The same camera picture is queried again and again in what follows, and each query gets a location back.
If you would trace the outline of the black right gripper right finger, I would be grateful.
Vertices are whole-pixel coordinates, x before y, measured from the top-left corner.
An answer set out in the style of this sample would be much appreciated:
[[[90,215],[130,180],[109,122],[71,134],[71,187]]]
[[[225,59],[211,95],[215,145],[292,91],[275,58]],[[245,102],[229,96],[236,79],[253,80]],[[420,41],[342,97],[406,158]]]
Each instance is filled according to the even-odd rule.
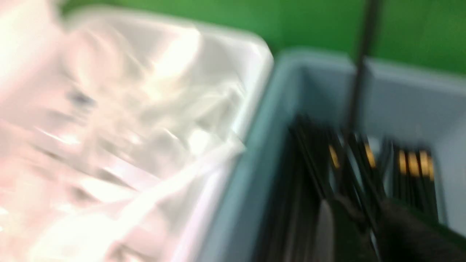
[[[465,237],[395,199],[381,202],[376,234],[383,262],[464,262]]]

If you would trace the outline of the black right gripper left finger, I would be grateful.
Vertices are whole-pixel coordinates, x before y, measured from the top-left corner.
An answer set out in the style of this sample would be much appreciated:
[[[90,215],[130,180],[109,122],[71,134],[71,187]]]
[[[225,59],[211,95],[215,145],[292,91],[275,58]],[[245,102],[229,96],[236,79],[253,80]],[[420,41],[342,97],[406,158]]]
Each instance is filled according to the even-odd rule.
[[[366,223],[342,199],[320,203],[315,232],[316,262],[375,262]]]

